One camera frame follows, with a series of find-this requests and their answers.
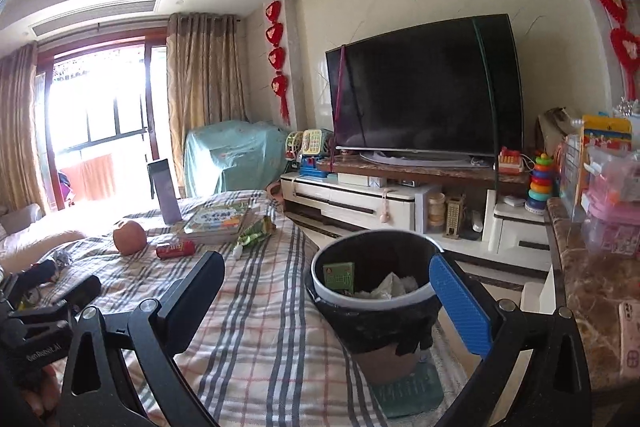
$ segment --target green box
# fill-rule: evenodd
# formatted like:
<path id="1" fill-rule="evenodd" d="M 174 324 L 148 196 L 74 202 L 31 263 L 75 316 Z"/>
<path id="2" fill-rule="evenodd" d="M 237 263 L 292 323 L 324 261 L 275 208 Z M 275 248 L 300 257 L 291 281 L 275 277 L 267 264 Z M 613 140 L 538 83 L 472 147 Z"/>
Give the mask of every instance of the green box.
<path id="1" fill-rule="evenodd" d="M 353 293 L 353 263 L 333 263 L 322 266 L 324 285 L 333 291 Z"/>

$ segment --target red can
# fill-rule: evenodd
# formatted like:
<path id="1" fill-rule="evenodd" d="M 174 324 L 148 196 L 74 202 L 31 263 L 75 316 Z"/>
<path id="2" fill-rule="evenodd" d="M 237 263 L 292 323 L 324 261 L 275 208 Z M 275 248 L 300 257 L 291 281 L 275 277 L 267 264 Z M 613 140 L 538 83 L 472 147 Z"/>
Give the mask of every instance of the red can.
<path id="1" fill-rule="evenodd" d="M 161 243 L 156 247 L 156 255 L 160 259 L 172 259 L 174 257 L 186 257 L 193 255 L 196 245 L 193 241 L 181 241 L 180 243 Z"/>

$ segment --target red heart ornament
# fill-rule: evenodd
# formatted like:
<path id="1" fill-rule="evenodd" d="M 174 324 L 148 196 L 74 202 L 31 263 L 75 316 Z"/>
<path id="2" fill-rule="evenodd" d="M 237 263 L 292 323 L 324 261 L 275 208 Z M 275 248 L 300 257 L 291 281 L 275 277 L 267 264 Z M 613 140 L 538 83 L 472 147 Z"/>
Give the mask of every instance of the red heart ornament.
<path id="1" fill-rule="evenodd" d="M 625 0 L 599 0 L 604 9 L 611 15 L 620 25 L 626 21 L 626 3 Z"/>
<path id="2" fill-rule="evenodd" d="M 264 14 L 267 16 L 271 22 L 276 22 L 278 17 L 280 16 L 280 9 L 282 8 L 282 3 L 280 1 L 273 1 L 271 4 L 267 6 L 267 9 L 264 11 Z"/>
<path id="3" fill-rule="evenodd" d="M 287 77 L 281 72 L 278 72 L 277 76 L 271 81 L 271 89 L 280 97 L 280 115 L 286 125 L 290 125 L 289 120 L 289 106 L 287 105 L 287 86 L 289 82 Z"/>
<path id="4" fill-rule="evenodd" d="M 280 39 L 282 38 L 283 31 L 284 26 L 282 25 L 282 23 L 274 22 L 273 26 L 270 26 L 270 28 L 265 31 L 264 35 L 273 46 L 277 46 L 280 44 Z"/>
<path id="5" fill-rule="evenodd" d="M 277 47 L 276 49 L 271 50 L 268 58 L 269 63 L 273 66 L 274 70 L 281 70 L 284 65 L 284 48 Z"/>
<path id="6" fill-rule="evenodd" d="M 626 28 L 614 28 L 610 38 L 616 57 L 626 71 L 626 99 L 635 100 L 634 75 L 640 67 L 640 37 L 633 35 Z"/>

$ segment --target plaid tablecloth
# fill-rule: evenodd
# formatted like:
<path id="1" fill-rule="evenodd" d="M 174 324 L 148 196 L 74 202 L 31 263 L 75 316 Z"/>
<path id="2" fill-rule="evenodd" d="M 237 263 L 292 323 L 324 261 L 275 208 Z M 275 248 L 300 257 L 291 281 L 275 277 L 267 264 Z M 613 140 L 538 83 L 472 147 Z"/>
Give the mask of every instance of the plaid tablecloth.
<path id="1" fill-rule="evenodd" d="M 193 257 L 160 261 L 154 246 L 169 239 L 172 230 L 159 211 L 127 216 L 147 231 L 148 247 L 123 257 L 110 235 L 60 247 L 73 264 L 44 292 L 43 304 L 96 274 L 102 292 L 94 304 L 104 314 L 130 311 L 145 298 L 159 298 L 204 251 L 219 251 L 225 258 L 225 282 L 191 345 L 175 357 L 213 418 L 222 426 L 387 425 L 356 363 L 306 294 L 304 270 L 317 247 L 262 191 L 182 200 L 182 216 L 188 219 L 201 204 L 221 201 L 247 201 L 255 217 L 273 219 L 276 233 L 245 248 L 238 261 L 228 243 L 200 246 Z M 167 425 L 135 355 L 127 353 L 126 361 L 149 418 Z M 63 367 L 58 362 L 61 373 Z"/>

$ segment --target flat screen tv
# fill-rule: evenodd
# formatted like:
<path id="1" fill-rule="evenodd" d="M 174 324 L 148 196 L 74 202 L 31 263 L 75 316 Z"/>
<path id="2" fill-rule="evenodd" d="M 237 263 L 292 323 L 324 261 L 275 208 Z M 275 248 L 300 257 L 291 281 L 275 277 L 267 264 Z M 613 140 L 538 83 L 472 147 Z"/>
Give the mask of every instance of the flat screen tv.
<path id="1" fill-rule="evenodd" d="M 495 117 L 498 147 L 522 150 L 520 72 L 508 15 L 434 22 L 348 44 L 336 107 L 340 55 L 340 48 L 326 52 L 339 148 L 493 156 Z"/>

